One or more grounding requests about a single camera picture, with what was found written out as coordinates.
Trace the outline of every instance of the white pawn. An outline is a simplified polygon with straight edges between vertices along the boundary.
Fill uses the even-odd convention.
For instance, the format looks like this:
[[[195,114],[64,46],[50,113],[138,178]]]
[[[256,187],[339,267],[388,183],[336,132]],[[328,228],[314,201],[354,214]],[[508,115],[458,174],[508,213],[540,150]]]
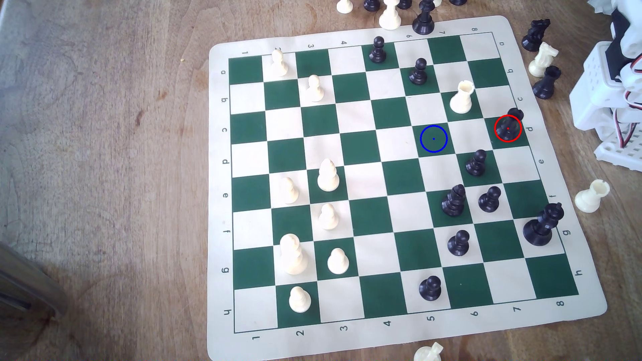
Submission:
[[[334,229],[339,224],[339,217],[334,211],[332,204],[327,203],[321,207],[321,215],[319,216],[319,223],[323,229]]]
[[[470,80],[464,80],[457,85],[457,94],[450,99],[450,109],[458,114],[468,113],[473,106],[471,94],[475,86]]]
[[[395,30],[401,25],[401,18],[397,12],[399,0],[383,0],[386,10],[379,16],[379,26],[386,30]]]
[[[350,267],[350,261],[341,248],[335,248],[327,259],[327,269],[333,274],[344,274]]]
[[[290,290],[290,308],[294,312],[304,313],[310,308],[312,298],[303,288],[294,286]]]
[[[328,158],[325,158],[321,162],[321,167],[319,167],[319,176],[317,177],[317,185],[322,191],[326,192],[332,192],[339,186],[339,175],[336,174],[336,167]]]
[[[553,63],[553,58],[557,56],[559,50],[545,42],[539,46],[539,52],[532,62],[528,65],[528,72],[531,75],[541,78],[544,76],[544,70]]]
[[[584,213],[593,213],[600,207],[602,197],[605,197],[610,191],[611,186],[608,183],[596,179],[591,183],[589,189],[575,195],[575,205]]]

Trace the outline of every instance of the green square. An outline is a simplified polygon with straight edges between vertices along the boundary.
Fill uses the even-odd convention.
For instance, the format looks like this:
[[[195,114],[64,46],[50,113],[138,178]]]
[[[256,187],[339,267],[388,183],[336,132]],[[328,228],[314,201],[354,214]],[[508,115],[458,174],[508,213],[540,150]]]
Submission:
[[[355,236],[392,232],[390,209],[386,197],[351,200],[350,213]]]
[[[306,153],[303,138],[283,139],[268,142],[270,173],[306,169]]]
[[[457,163],[459,163],[459,170],[464,180],[464,186],[485,186],[488,184],[501,183],[501,176],[499,175],[499,168],[497,167],[497,160],[492,150],[486,151],[486,170],[478,177],[471,175],[466,171],[466,162],[473,157],[474,153],[457,154]]]
[[[405,315],[401,273],[376,274],[359,277],[363,314],[367,319]]]
[[[303,313],[294,312],[290,308],[290,291],[292,291],[292,288],[295,286],[303,288],[310,294],[310,299],[312,300],[310,308]],[[277,286],[277,324],[279,328],[320,323],[319,294],[316,282]]]
[[[232,251],[234,289],[274,286],[274,251],[272,247]]]
[[[265,112],[230,115],[232,144],[266,141]]]
[[[299,102],[299,83],[296,79],[263,83],[265,110],[295,108]]]
[[[433,219],[433,227],[447,227],[449,225],[472,223],[473,218],[471,217],[471,210],[468,208],[467,202],[464,202],[464,211],[461,215],[451,217],[444,213],[441,208],[441,202],[446,198],[448,192],[450,192],[450,190],[426,192],[428,196],[428,206],[430,207],[430,216]]]
[[[297,58],[297,76],[307,78],[310,75],[331,75],[330,56],[327,49],[300,51]]]
[[[372,44],[361,46],[363,63],[365,64],[366,71],[395,69],[399,67],[399,63],[397,61],[397,50],[395,50],[395,44],[393,42],[389,42],[383,47],[383,50],[386,52],[386,60],[383,63],[377,64],[370,60],[370,52],[372,49],[374,49]]]
[[[232,178],[232,212],[270,208],[270,176]]]
[[[379,143],[374,130],[366,132],[341,133],[343,163],[362,164],[379,162]]]
[[[508,85],[508,77],[501,58],[468,62],[475,88],[501,87]]]
[[[334,104],[303,107],[301,108],[301,118],[303,119],[303,136],[305,137],[339,133],[339,122],[336,119]]]
[[[512,220],[475,224],[484,262],[524,258]]]
[[[370,99],[365,73],[333,75],[332,83],[336,103]]]
[[[505,183],[504,190],[513,218],[535,218],[548,204],[541,180]]]
[[[228,62],[230,85],[261,83],[263,81],[263,61],[261,56],[230,58]]]
[[[465,62],[466,54],[459,35],[428,39],[433,64]]]
[[[579,294],[565,254],[527,258],[526,266],[538,299]]]
[[[480,108],[480,103],[477,100],[477,92],[473,92],[471,94],[471,101],[473,102],[473,106],[468,111],[468,113],[465,113],[465,114],[455,113],[455,112],[453,112],[452,109],[450,109],[450,99],[452,97],[454,97],[455,94],[457,94],[456,91],[443,92],[441,94],[442,95],[442,101],[444,102],[444,109],[446,110],[446,119],[448,119],[448,121],[483,118],[482,109]]]
[[[468,308],[492,304],[490,286],[483,263],[444,267],[451,308]]]
[[[410,125],[406,98],[372,100],[374,126],[377,129],[405,127]]]
[[[419,168],[419,159],[384,162],[383,178],[386,180],[388,195],[423,192],[424,179]]]
[[[336,167],[336,174],[339,176],[339,186],[332,192],[321,190],[317,184],[319,176],[318,169],[308,170],[308,189],[310,192],[310,203],[328,203],[348,199],[348,188],[345,186],[345,170],[343,167]]]
[[[348,257],[348,269],[343,274],[333,274],[327,267],[327,259],[335,248],[341,248]],[[354,251],[352,238],[338,240],[315,241],[315,260],[317,262],[317,279],[334,279],[343,277],[356,277],[359,275],[357,257]]]
[[[455,148],[453,147],[452,140],[453,138],[450,136],[450,128],[448,128],[448,123],[441,123],[436,125],[441,128],[435,127],[435,125],[415,125],[412,127],[412,131],[413,133],[415,133],[415,144],[417,145],[417,153],[419,154],[419,157],[455,154]],[[424,149],[424,146],[421,146],[422,143],[424,144],[426,149],[436,153],[431,153]]]
[[[395,233],[397,257],[402,271],[441,267],[432,229]]]
[[[272,208],[272,238],[274,245],[288,233],[299,237],[300,242],[312,240],[310,205]]]

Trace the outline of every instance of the white chess piece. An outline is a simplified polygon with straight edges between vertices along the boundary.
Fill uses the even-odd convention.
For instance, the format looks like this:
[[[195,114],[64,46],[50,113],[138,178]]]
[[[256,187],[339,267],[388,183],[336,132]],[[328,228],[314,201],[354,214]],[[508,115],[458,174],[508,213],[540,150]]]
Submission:
[[[288,233],[281,237],[279,242],[281,246],[281,264],[287,274],[300,274],[308,266],[308,256],[306,255],[299,237]]]
[[[399,0],[383,0],[386,10],[379,16],[379,26],[386,30],[395,30],[401,25],[401,18],[397,12]]]
[[[321,207],[321,215],[319,216],[319,223],[323,229],[334,229],[339,224],[339,216],[334,211],[332,204],[327,203]]]
[[[310,101],[319,101],[323,99],[324,90],[321,88],[321,81],[317,75],[310,75],[308,78],[308,85],[310,86],[307,89],[308,99]]]
[[[336,167],[328,158],[321,162],[321,167],[319,167],[319,176],[317,177],[317,185],[321,190],[326,192],[332,192],[339,186],[339,175],[336,174]]]
[[[591,183],[589,189],[575,195],[575,205],[584,213],[593,213],[600,207],[602,197],[605,197],[610,191],[611,186],[608,183],[596,179]]]
[[[350,267],[350,261],[341,248],[335,248],[327,259],[327,269],[333,274],[344,274]]]
[[[528,65],[528,72],[533,76],[542,78],[544,76],[544,70],[553,63],[553,58],[556,57],[558,53],[559,50],[542,42],[535,59]]]
[[[457,94],[450,99],[450,109],[455,113],[468,113],[473,106],[471,94],[475,91],[475,86],[470,80],[464,80],[457,85]]]

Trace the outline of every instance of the white square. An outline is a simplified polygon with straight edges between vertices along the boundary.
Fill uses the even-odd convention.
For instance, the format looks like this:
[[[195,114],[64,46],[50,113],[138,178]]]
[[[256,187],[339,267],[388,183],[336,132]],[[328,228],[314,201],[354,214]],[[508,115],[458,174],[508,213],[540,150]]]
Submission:
[[[336,104],[340,133],[374,130],[374,114],[370,100]]]
[[[490,137],[484,119],[470,119],[448,123],[455,153],[472,153],[479,149],[491,150]]]
[[[317,280],[317,261],[315,259],[314,242],[301,242],[301,248],[308,258],[308,266],[300,274],[288,274],[281,262],[281,246],[273,247],[274,251],[274,281],[276,285],[291,285],[292,283],[314,282]]]
[[[443,191],[455,184],[463,184],[462,172],[455,154],[432,155],[419,158],[421,177],[426,191]]]
[[[306,153],[306,168],[319,169],[321,162],[328,158],[334,166],[343,166],[343,150],[340,134],[326,134],[303,138]]]
[[[361,46],[328,49],[327,54],[330,57],[330,72],[333,75],[365,72]]]
[[[473,80],[468,62],[435,64],[435,77],[440,92],[457,91],[459,82]]]
[[[303,138],[301,108],[266,110],[265,130],[268,141]]]
[[[455,256],[448,250],[448,240],[454,237],[458,231],[467,231],[470,234],[468,240],[468,252],[463,256]],[[483,263],[480,244],[477,240],[474,224],[450,225],[448,227],[435,228],[435,239],[437,241],[437,250],[442,267],[473,265]]]
[[[359,277],[324,279],[317,287],[321,322],[364,318]]]
[[[254,113],[264,110],[263,83],[230,85],[230,114]]]
[[[486,262],[483,266],[493,303],[536,298],[524,258]]]
[[[464,54],[468,61],[499,58],[492,33],[461,35],[459,39],[462,41]]]
[[[414,159],[419,156],[412,127],[377,129],[377,143],[382,162]]]
[[[492,152],[495,155],[502,182],[513,183],[539,179],[539,172],[529,146],[495,149]]]
[[[433,227],[426,192],[389,195],[388,208],[393,232]]]
[[[395,52],[399,67],[415,67],[419,58],[426,59],[427,65],[433,65],[433,57],[426,39],[395,42]]]
[[[232,145],[232,177],[270,173],[268,142]]]
[[[386,180],[380,162],[352,164],[343,167],[348,199],[385,197]]]
[[[442,293],[434,301],[427,301],[419,294],[419,284],[430,276],[437,276],[442,283]],[[409,270],[401,272],[403,295],[406,299],[408,313],[447,310],[450,308],[448,289],[441,268],[425,270]]]
[[[354,237],[359,276],[400,272],[394,233]]]
[[[234,291],[234,331],[254,331],[279,327],[277,288],[246,288]]]
[[[515,99],[508,85],[475,89],[475,91],[484,118],[504,116],[509,109],[515,107]]]
[[[369,71],[365,77],[371,100],[406,96],[399,68]]]
[[[334,207],[334,212],[339,217],[339,223],[334,229],[323,229],[319,224],[321,207],[325,203],[316,203],[310,205],[310,216],[312,218],[312,240],[335,240],[339,238],[349,238],[354,236],[352,231],[352,214],[350,213],[350,201],[339,200],[329,202]]]
[[[310,101],[308,98],[309,78],[299,78],[299,99],[301,107],[314,107],[315,105],[334,104],[334,85],[332,75],[319,76],[319,83],[323,88],[324,95],[319,101]]]
[[[232,213],[234,249],[269,247],[272,240],[272,210],[256,209]]]
[[[448,121],[444,101],[438,92],[407,96],[406,104],[412,125],[432,125]]]

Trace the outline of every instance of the wood grain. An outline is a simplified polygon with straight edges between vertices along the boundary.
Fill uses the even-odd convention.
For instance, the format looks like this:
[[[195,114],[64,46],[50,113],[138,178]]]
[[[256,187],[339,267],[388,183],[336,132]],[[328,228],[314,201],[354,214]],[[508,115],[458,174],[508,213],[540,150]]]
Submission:
[[[402,11],[403,25],[417,3]],[[204,360],[208,52],[217,43],[376,28],[358,2],[6,0],[0,20],[1,241],[71,298],[25,360]],[[568,94],[610,17],[584,1],[447,1],[436,21],[504,15],[516,40],[550,18],[555,96],[540,101],[606,293],[603,316],[438,340],[444,360],[632,360],[642,355],[642,173],[595,160]],[[523,51],[525,65],[535,54]],[[408,360],[434,340],[296,360]]]

